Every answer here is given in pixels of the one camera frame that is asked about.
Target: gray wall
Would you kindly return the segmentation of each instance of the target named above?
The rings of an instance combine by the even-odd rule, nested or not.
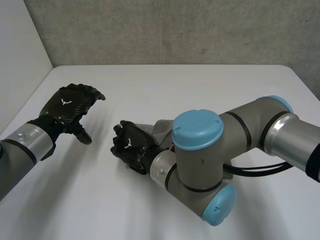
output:
[[[320,98],[319,0],[24,1],[55,67],[285,65]]]

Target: white wall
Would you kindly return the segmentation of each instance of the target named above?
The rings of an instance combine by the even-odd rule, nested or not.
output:
[[[23,0],[1,0],[0,133],[52,68]]]

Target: tabletop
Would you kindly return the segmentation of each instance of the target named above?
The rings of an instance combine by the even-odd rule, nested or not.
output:
[[[53,156],[38,163],[0,202],[1,240],[301,240],[319,239],[320,185],[293,167],[265,177],[234,176],[237,203],[212,227],[153,182],[114,157],[120,120],[154,124],[191,109],[218,114],[278,95],[301,120],[320,123],[320,102],[280,65],[93,65],[52,70],[0,135],[37,118],[63,86],[86,84],[106,96],[81,123],[93,143],[62,134]],[[249,167],[282,162],[258,149],[235,159]]]

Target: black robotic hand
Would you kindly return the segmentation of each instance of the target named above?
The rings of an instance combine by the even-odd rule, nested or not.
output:
[[[88,145],[92,139],[79,121],[97,100],[106,98],[92,86],[72,83],[67,87],[61,87],[45,104],[39,118],[34,121],[40,125],[59,125],[60,133],[74,134],[81,143]]]
[[[148,163],[143,161],[143,157],[146,152],[159,146],[157,140],[131,121],[122,120],[113,130],[116,137],[113,138],[114,146],[110,149],[112,154],[137,173],[145,175]]]

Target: white logo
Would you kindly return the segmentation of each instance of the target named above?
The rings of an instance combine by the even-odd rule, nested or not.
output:
[[[63,99],[63,98],[61,98],[61,102],[62,102],[62,105],[72,103],[72,101],[64,101],[64,99]]]
[[[127,149],[128,147],[132,147],[130,138],[129,138],[128,146],[125,146],[124,148]]]

